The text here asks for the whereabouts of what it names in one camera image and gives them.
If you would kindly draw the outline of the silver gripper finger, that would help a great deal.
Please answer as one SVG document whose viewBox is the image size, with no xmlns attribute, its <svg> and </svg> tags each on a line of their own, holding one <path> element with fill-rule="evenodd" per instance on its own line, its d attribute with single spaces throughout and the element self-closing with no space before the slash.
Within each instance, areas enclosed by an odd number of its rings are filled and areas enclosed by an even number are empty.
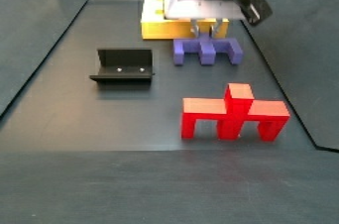
<svg viewBox="0 0 339 224">
<path fill-rule="evenodd" d="M 215 36 L 219 33 L 221 25 L 223 25 L 223 19 L 216 19 L 216 22 L 211 26 L 211 29 L 209 29 L 209 35 L 211 36 Z"/>
<path fill-rule="evenodd" d="M 199 37 L 200 29 L 199 29 L 199 25 L 197 25 L 197 20 L 196 19 L 191 19 L 191 32 L 193 33 L 195 37 Z"/>
</svg>

